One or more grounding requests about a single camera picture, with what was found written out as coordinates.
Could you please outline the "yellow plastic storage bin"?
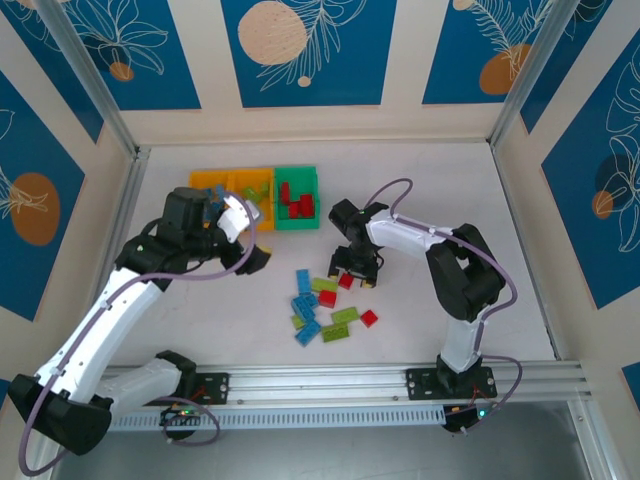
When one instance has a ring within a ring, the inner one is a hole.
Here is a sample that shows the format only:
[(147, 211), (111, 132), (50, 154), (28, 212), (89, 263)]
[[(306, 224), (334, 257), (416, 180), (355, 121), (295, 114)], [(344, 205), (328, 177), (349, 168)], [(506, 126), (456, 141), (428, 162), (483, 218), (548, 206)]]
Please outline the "yellow plastic storage bin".
[[(224, 186), (225, 192), (227, 190), (232, 191), (235, 186), (235, 174), (231, 170), (197, 170), (193, 171), (189, 177), (190, 187), (204, 191), (208, 199), (219, 202), (222, 205), (221, 214), (225, 208), (225, 194), (223, 197), (217, 197), (215, 195), (214, 187), (218, 184)], [(203, 216), (204, 226), (208, 227), (211, 221), (216, 222), (218, 217), (208, 219)]]
[(235, 186), (233, 191), (247, 199), (242, 190), (246, 187), (253, 188), (256, 192), (261, 182), (269, 182), (271, 186), (271, 198), (269, 202), (253, 202), (262, 212), (263, 218), (258, 225), (262, 231), (272, 231), (275, 228), (274, 198), (275, 198), (275, 173), (273, 168), (245, 168), (237, 169), (235, 174)]

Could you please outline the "green plastic storage bin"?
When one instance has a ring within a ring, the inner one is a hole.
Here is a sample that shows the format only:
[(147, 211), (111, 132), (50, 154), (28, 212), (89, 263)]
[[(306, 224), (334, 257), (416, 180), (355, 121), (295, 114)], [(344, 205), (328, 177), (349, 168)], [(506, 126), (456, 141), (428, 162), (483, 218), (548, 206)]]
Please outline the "green plastic storage bin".
[[(318, 229), (320, 224), (321, 201), (318, 188), (318, 175), (314, 166), (275, 167), (275, 229), (279, 231)], [(289, 219), (287, 207), (279, 202), (279, 185), (290, 184), (291, 202), (298, 201), (301, 194), (311, 193), (315, 200), (313, 218)]]

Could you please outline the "small electronics board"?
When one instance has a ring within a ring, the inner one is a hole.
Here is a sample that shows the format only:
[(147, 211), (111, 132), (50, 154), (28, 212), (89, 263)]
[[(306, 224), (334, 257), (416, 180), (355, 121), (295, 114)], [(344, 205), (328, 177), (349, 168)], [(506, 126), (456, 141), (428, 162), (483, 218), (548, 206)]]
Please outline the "small electronics board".
[(443, 428), (452, 434), (465, 434), (487, 415), (487, 410), (475, 406), (446, 406)]
[(173, 405), (160, 413), (160, 426), (196, 426), (200, 413), (193, 407)]

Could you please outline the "aluminium frame side rail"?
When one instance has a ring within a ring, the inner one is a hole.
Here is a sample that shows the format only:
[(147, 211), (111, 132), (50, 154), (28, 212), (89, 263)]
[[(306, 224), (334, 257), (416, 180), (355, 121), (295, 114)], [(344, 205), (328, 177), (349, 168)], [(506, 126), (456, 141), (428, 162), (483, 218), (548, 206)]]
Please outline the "aluminium frame side rail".
[(526, 265), (528, 277), (531, 281), (532, 288), (535, 293), (538, 309), (540, 311), (540, 314), (545, 326), (545, 331), (546, 331), (547, 337), (549, 338), (549, 343), (553, 351), (554, 360), (555, 361), (562, 360), (562, 355), (556, 340), (556, 335), (555, 335), (554, 328), (551, 321), (551, 313), (550, 313), (549, 304), (546, 298), (546, 292), (539, 282), (537, 272), (535, 271), (535, 268), (533, 265), (533, 259), (530, 255), (530, 252), (528, 249), (528, 243), (525, 237), (524, 224), (522, 223), (521, 215), (518, 210), (515, 197), (513, 195), (513, 190), (508, 181), (504, 168), (501, 165), (499, 156), (497, 154), (497, 149), (492, 145), (489, 145), (489, 148), (490, 148), (493, 162), (494, 162), (494, 165), (501, 183), (501, 187), (509, 208), (510, 216), (515, 228), (516, 236), (518, 238), (520, 250), (522, 252), (524, 262)]
[(115, 217), (107, 236), (108, 242), (98, 280), (99, 288), (106, 282), (112, 264), (126, 241), (150, 153), (149, 147), (141, 146), (129, 166), (122, 192), (118, 197)]

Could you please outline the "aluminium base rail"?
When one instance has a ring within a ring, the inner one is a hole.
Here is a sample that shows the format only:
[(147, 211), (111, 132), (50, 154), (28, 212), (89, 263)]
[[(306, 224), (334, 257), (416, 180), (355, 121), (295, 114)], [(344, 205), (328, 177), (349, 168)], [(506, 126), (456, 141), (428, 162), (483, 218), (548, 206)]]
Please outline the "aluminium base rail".
[[(325, 366), (201, 366), (230, 375), (233, 405), (391, 404), (408, 401), (410, 364)], [(591, 388), (577, 361), (526, 361), (515, 402), (589, 399)]]

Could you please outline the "blue floral wall panel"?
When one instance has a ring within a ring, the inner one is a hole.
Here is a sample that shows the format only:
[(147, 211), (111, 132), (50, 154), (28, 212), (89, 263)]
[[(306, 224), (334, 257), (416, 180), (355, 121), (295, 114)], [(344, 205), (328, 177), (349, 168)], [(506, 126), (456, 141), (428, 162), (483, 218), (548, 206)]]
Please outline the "blue floral wall panel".
[(68, 0), (62, 7), (120, 110), (201, 108), (168, 0)]
[(0, 307), (36, 319), (84, 178), (0, 72)]
[(640, 286), (640, 41), (614, 62), (542, 163), (596, 307)]
[(555, 0), (450, 0), (424, 105), (504, 101)]
[(245, 109), (378, 106), (397, 0), (220, 0)]

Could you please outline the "aluminium frame post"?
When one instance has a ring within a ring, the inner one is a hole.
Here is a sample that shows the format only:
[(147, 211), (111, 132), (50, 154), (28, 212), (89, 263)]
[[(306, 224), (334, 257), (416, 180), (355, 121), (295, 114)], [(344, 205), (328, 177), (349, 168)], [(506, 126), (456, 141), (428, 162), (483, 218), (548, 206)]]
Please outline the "aluminium frame post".
[(566, 27), (572, 24), (581, 0), (554, 0), (549, 2), (550, 14), (543, 22), (524, 66), (517, 75), (513, 86), (506, 96), (500, 113), (486, 140), (492, 153), (506, 139), (514, 121), (520, 116), (520, 110), (530, 96), (532, 88), (548, 65), (548, 60), (565, 35)]
[(62, 6), (57, 0), (33, 0), (33, 2), (67, 63), (119, 146), (129, 158), (135, 160), (139, 145), (124, 122), (112, 94)]

